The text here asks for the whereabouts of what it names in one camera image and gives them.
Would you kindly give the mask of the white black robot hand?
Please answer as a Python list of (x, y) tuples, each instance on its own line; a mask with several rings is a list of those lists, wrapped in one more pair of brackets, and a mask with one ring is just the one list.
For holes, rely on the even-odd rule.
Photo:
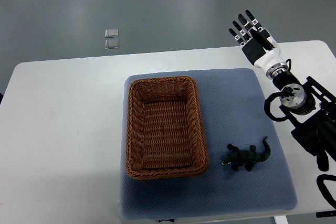
[(235, 28), (230, 28), (229, 33), (240, 45), (247, 60), (269, 79), (288, 71), (289, 67), (281, 58), (280, 47), (273, 36), (249, 10), (245, 10), (245, 14), (238, 15), (238, 21), (233, 21)]

